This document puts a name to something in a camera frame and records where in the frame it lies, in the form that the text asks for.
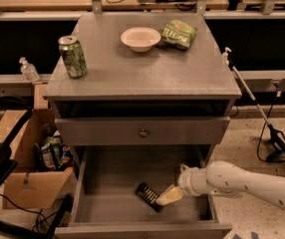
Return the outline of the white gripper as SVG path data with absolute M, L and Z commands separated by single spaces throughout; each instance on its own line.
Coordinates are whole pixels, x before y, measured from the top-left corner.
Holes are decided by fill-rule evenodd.
M 177 186 L 171 185 L 164 193 L 162 193 L 156 200 L 160 206 L 166 206 L 169 203 L 176 202 L 186 196 L 200 196 L 208 194 L 212 187 L 206 179 L 206 169 L 191 167 L 181 163 L 180 176 L 178 178 Z

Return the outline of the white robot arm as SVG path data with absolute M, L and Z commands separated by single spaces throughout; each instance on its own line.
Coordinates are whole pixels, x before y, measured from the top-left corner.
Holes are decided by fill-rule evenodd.
M 166 206 L 184 196 L 233 197 L 244 192 L 285 210 L 285 177 L 255 173 L 226 161 L 213 161 L 205 168 L 180 166 L 177 186 L 171 185 L 155 202 Z

